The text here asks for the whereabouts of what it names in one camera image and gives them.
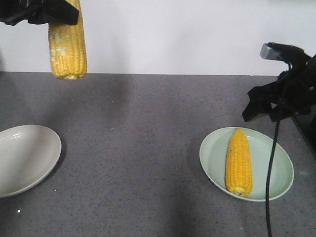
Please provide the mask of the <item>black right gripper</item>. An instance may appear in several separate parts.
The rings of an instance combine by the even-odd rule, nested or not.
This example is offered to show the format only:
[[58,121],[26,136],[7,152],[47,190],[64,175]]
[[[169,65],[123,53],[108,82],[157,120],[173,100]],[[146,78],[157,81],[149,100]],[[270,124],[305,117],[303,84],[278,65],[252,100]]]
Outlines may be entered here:
[[248,91],[249,103],[242,112],[244,121],[252,121],[269,115],[277,121],[293,115],[309,114],[310,107],[316,103],[316,58],[305,53],[277,57],[290,68],[283,71],[277,80],[263,86],[255,86]]

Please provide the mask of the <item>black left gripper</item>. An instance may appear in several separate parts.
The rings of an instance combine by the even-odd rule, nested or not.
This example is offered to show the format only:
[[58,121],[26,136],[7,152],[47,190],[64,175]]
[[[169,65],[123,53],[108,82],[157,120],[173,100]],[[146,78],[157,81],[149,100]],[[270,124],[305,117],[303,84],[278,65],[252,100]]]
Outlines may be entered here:
[[66,0],[2,0],[0,21],[7,25],[17,25],[21,21],[41,25],[61,23],[76,25],[79,10]]

